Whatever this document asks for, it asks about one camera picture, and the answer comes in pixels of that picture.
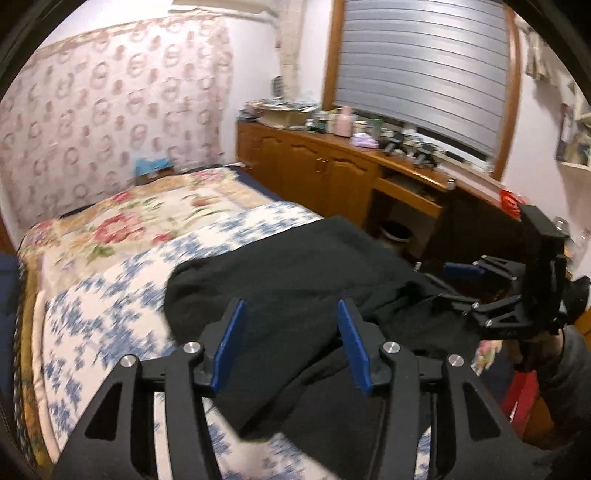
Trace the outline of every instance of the window blind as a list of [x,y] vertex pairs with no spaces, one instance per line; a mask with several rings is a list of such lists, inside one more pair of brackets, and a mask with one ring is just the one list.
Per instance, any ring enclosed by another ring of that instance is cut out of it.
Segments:
[[508,46],[494,0],[346,0],[335,104],[496,150]]

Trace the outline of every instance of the trash bin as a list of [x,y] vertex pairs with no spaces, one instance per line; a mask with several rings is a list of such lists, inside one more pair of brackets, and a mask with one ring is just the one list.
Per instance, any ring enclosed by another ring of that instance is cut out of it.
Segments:
[[380,241],[388,248],[393,249],[398,255],[404,252],[408,246],[413,233],[407,226],[396,222],[395,220],[387,220],[380,223]]

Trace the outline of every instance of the floral bedspread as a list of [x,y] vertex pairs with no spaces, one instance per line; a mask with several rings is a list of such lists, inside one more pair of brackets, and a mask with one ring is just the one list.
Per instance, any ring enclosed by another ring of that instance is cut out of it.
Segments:
[[53,297],[155,245],[270,202],[235,178],[215,168],[133,187],[72,218],[39,223],[20,254],[43,254],[41,285]]
[[[319,218],[288,202],[261,206],[179,236],[50,300],[43,332],[43,371],[48,413],[60,450],[122,355],[134,353],[148,359],[174,349],[162,306],[166,279],[179,262],[218,255]],[[243,442],[209,400],[204,404],[225,479],[336,479],[281,434],[268,442]],[[164,394],[156,395],[154,430],[158,476],[168,480]],[[416,478],[427,468],[428,438],[421,440]]]

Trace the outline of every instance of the desk drawer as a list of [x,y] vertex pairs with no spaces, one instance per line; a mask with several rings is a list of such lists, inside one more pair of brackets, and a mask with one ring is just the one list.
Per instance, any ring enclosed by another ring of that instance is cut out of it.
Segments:
[[416,208],[419,212],[423,212],[430,217],[437,218],[443,207],[438,205],[418,193],[396,183],[396,178],[388,179],[377,179],[374,184],[374,189],[385,193],[389,197],[400,200],[413,208]]

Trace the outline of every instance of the bed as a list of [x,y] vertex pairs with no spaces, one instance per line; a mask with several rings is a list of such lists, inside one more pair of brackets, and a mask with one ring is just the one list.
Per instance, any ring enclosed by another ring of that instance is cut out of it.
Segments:
[[[126,353],[141,359],[174,348],[162,312],[175,265],[208,257],[320,219],[283,202],[249,176],[215,168],[134,187],[65,219],[33,227],[19,255],[26,267],[20,313],[17,420],[25,451],[49,476],[77,419]],[[483,344],[475,368],[492,361]],[[171,478],[163,395],[155,399],[159,477]],[[244,442],[204,401],[224,478],[336,478],[276,434]],[[415,478],[426,478],[430,431]]]

